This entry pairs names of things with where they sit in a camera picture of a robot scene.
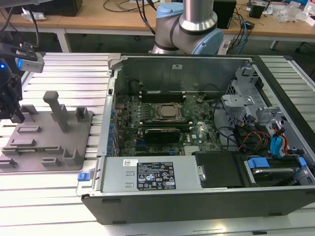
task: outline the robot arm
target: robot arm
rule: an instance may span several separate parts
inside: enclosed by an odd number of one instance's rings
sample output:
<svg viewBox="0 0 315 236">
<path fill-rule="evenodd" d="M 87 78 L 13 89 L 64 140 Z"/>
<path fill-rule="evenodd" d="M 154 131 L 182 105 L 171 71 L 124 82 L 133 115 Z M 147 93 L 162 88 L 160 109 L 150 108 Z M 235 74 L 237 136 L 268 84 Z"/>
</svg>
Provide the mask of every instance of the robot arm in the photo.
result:
<svg viewBox="0 0 315 236">
<path fill-rule="evenodd" d="M 213 0 L 184 0 L 157 8 L 156 41 L 152 53 L 215 54 L 223 41 Z"/>
<path fill-rule="evenodd" d="M 40 4 L 45 1 L 50 0 L 0 0 L 0 7 Z M 1 30 L 5 30 L 11 14 Z M 22 123 L 25 117 L 19 105 L 19 101 L 22 100 L 21 78 L 12 74 L 5 58 L 15 58 L 18 69 L 36 73 L 42 72 L 44 60 L 29 44 L 15 47 L 0 43 L 0 119 L 11 119 L 12 122 Z"/>
</svg>

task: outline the desk leg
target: desk leg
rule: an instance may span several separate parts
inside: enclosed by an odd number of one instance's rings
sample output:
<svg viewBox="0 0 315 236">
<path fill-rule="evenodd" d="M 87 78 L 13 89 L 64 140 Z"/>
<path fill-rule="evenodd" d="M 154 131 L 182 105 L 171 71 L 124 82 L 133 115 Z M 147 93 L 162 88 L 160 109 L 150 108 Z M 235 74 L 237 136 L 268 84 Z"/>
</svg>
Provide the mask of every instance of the desk leg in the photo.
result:
<svg viewBox="0 0 315 236">
<path fill-rule="evenodd" d="M 277 45 L 278 45 L 279 41 L 272 41 L 272 44 L 270 45 L 270 49 L 271 50 L 275 50 Z"/>
<path fill-rule="evenodd" d="M 60 43 L 63 53 L 71 53 L 72 52 L 71 47 L 70 47 L 69 40 L 68 40 L 65 30 L 61 28 L 58 29 L 56 31 L 56 35 L 58 37 L 58 41 Z"/>
</svg>

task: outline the motherboard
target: motherboard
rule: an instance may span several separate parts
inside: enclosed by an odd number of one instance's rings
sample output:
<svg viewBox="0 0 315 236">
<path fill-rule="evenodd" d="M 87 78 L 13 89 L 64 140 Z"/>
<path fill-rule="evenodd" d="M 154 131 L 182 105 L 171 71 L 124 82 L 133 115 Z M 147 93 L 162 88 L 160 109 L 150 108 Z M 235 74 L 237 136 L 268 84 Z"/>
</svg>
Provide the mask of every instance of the motherboard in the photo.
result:
<svg viewBox="0 0 315 236">
<path fill-rule="evenodd" d="M 191 155 L 221 150 L 211 121 L 214 100 L 204 94 L 173 97 L 116 94 L 119 156 Z"/>
</svg>

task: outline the wooden desk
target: wooden desk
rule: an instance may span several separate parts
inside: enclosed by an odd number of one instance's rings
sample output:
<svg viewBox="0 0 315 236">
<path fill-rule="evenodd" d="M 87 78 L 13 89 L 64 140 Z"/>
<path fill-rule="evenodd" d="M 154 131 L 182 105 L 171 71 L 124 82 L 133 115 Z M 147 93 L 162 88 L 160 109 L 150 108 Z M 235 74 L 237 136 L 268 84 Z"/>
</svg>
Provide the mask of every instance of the wooden desk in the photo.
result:
<svg viewBox="0 0 315 236">
<path fill-rule="evenodd" d="M 116 3 L 122 1 L 111 0 L 106 6 L 119 10 Z M 238 0 L 237 8 L 239 9 L 246 2 L 247 0 Z M 63 52 L 71 52 L 67 33 L 152 35 L 143 24 L 138 12 L 110 12 L 103 8 L 103 4 L 104 0 L 83 0 L 82 9 L 76 17 L 47 16 L 46 21 L 38 21 L 39 30 L 56 33 Z M 123 6 L 133 8 L 136 4 L 124 3 Z M 315 27 L 305 22 L 278 23 L 271 15 L 262 15 L 260 19 L 249 18 L 249 13 L 243 9 L 238 11 L 244 19 L 255 23 L 250 39 L 315 42 Z M 146 6 L 146 16 L 151 26 L 155 28 L 156 12 L 150 6 Z M 34 31 L 33 24 L 19 15 L 13 15 L 10 22 L 18 30 Z M 232 20 L 229 29 L 223 31 L 225 39 L 230 40 L 239 33 L 240 27 L 236 20 Z"/>
</svg>

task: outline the white sticker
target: white sticker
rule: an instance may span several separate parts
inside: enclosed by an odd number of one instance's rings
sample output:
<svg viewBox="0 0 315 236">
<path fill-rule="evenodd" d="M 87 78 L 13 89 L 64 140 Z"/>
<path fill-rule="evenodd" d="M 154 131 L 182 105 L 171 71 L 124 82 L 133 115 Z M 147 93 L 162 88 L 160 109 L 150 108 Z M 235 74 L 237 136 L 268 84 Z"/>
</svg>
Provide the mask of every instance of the white sticker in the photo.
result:
<svg viewBox="0 0 315 236">
<path fill-rule="evenodd" d="M 138 163 L 138 159 L 124 159 L 124 162 L 123 162 L 123 166 L 137 166 L 137 163 Z"/>
<path fill-rule="evenodd" d="M 175 185 L 175 182 L 171 181 L 171 182 L 165 182 L 166 185 Z"/>
</svg>

